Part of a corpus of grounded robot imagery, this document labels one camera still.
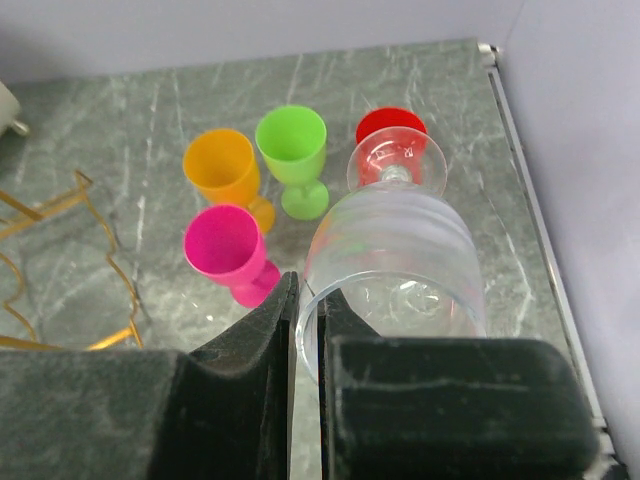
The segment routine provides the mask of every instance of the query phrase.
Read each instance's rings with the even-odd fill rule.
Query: wine glass base
[[[315,180],[304,187],[286,187],[282,194],[282,209],[296,220],[313,220],[329,206],[329,190]]]
[[[278,267],[267,260],[260,276],[250,284],[231,287],[231,296],[243,307],[255,308],[265,301],[279,281]]]
[[[260,231],[267,233],[276,221],[276,209],[273,204],[264,197],[256,197],[248,207],[253,218],[258,222]]]

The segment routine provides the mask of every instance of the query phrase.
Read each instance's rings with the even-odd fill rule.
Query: gold wire rack
[[[142,339],[140,338],[138,327],[135,323],[135,316],[138,313],[139,308],[138,297],[127,276],[113,260],[113,255],[117,250],[115,236],[105,222],[104,218],[93,206],[93,203],[91,203],[91,200],[87,195],[87,188],[93,184],[93,181],[79,170],[76,170],[74,172],[74,176],[76,180],[75,188],[72,188],[71,190],[63,194],[58,195],[35,208],[26,206],[24,203],[18,201],[15,197],[0,190],[0,201],[6,203],[18,212],[12,218],[0,218],[0,240],[21,232],[41,220],[64,212],[65,210],[68,210],[75,205],[84,203],[91,214],[98,221],[98,223],[100,223],[100,225],[104,229],[107,239],[109,240],[109,250],[105,255],[105,260],[122,279],[122,282],[127,287],[129,296],[131,298],[131,312],[129,314],[128,326],[111,335],[108,335],[107,337],[92,345],[89,345],[87,347],[87,350],[100,350],[103,348],[108,348],[112,345],[115,345],[116,343],[124,341],[129,337],[133,337],[138,346],[142,347]],[[9,257],[4,255],[3,253],[0,253],[0,260],[6,263],[7,266],[11,269],[18,283],[18,288],[16,289],[15,293],[10,298],[4,300],[2,302],[2,305],[4,307],[4,310],[15,317],[24,326],[30,338],[30,340],[22,340],[15,337],[0,335],[0,347],[29,350],[62,350],[63,347],[38,341],[36,332],[31,323],[22,314],[20,314],[20,312],[13,308],[12,304],[22,297],[22,295],[26,291],[27,286],[22,273],[20,272],[18,267],[16,267],[16,265],[9,259]]]

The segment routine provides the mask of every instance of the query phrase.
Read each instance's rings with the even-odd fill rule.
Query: metal edge trim
[[[591,407],[591,413],[594,417],[595,424],[597,425],[598,423],[603,423],[606,425],[606,422],[604,421],[604,417],[602,415],[600,402],[598,401],[598,395],[596,393],[595,385],[593,383],[593,378],[591,376],[591,372],[589,371],[587,359],[584,354],[582,343],[580,341],[580,334],[578,333],[575,318],[571,310],[571,304],[569,302],[569,298],[564,287],[564,282],[560,274],[560,268],[553,251],[551,238],[549,237],[549,232],[544,222],[542,210],[540,208],[538,197],[535,192],[533,180],[531,179],[531,175],[529,173],[529,168],[527,166],[524,151],[522,149],[520,138],[517,133],[515,121],[513,119],[513,116],[511,115],[507,97],[502,86],[500,72],[498,71],[498,68],[496,66],[490,66],[487,67],[487,73],[494,90],[496,103],[498,104],[498,110],[500,111],[500,116],[502,117],[511,151],[515,156],[516,170],[518,171],[520,179],[524,184],[525,191],[529,200],[529,208],[531,210],[531,213],[533,214],[534,225],[538,235],[538,240],[541,245],[547,272],[549,274],[549,280],[553,289],[554,296],[556,298],[556,302],[558,304],[558,308],[560,310],[560,317],[562,319],[565,336],[567,337],[567,342],[569,343],[569,349],[571,350],[578,376],[580,378],[580,381],[582,382],[585,395]]]

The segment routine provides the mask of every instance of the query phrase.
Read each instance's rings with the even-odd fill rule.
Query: green marble surface
[[[283,103],[316,109],[329,131],[322,181],[331,204],[347,193],[346,164],[358,120],[399,105],[427,123],[449,164],[444,198],[478,248],[492,336],[535,337],[567,354],[561,318],[475,41],[382,47],[11,86],[33,135],[0,138],[0,188],[26,203],[73,185],[82,169],[91,198],[117,234],[117,259],[142,304],[148,347],[193,349],[246,313],[229,292],[194,272],[181,239],[205,200],[184,178],[182,153],[198,133],[233,127],[253,137]],[[282,270],[301,271],[319,221],[283,214],[282,185],[264,165],[262,194],[277,206],[267,238]],[[0,208],[0,215],[6,213]],[[126,325],[126,290],[104,263],[106,239],[82,207],[0,244],[26,274],[20,310],[41,337],[81,346]],[[0,276],[10,278],[0,266]],[[12,282],[0,284],[2,298]],[[0,331],[22,335],[0,311]],[[314,385],[298,367],[292,479],[320,478]]]

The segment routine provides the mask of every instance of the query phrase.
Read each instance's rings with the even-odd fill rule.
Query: white wall
[[[501,69],[616,446],[640,478],[640,8],[528,0]]]
[[[0,0],[7,82],[478,37],[523,0]]]

